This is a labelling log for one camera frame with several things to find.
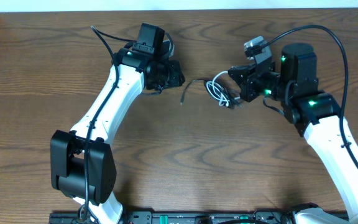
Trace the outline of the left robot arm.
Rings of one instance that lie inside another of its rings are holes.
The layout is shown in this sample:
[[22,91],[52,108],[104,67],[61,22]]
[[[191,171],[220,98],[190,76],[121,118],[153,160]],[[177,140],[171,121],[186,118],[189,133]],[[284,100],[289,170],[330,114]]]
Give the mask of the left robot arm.
[[127,39],[118,52],[108,49],[112,66],[91,108],[68,132],[57,130],[50,140],[51,185],[80,204],[74,214],[51,213],[50,223],[121,221],[124,208],[113,192],[113,141],[139,95],[159,95],[185,82],[172,59],[174,48],[168,32],[143,23],[136,40]]

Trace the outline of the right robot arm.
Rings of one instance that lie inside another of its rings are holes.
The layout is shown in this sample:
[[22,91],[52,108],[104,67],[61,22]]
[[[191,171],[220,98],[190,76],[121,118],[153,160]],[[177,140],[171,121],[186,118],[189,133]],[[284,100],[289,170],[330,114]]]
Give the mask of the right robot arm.
[[251,40],[244,52],[252,64],[231,67],[229,76],[241,89],[240,98],[258,96],[281,103],[278,111],[313,148],[333,180],[347,212],[358,223],[358,145],[348,122],[340,117],[334,97],[318,88],[317,56],[309,44],[284,46],[281,71],[275,71],[266,41]]

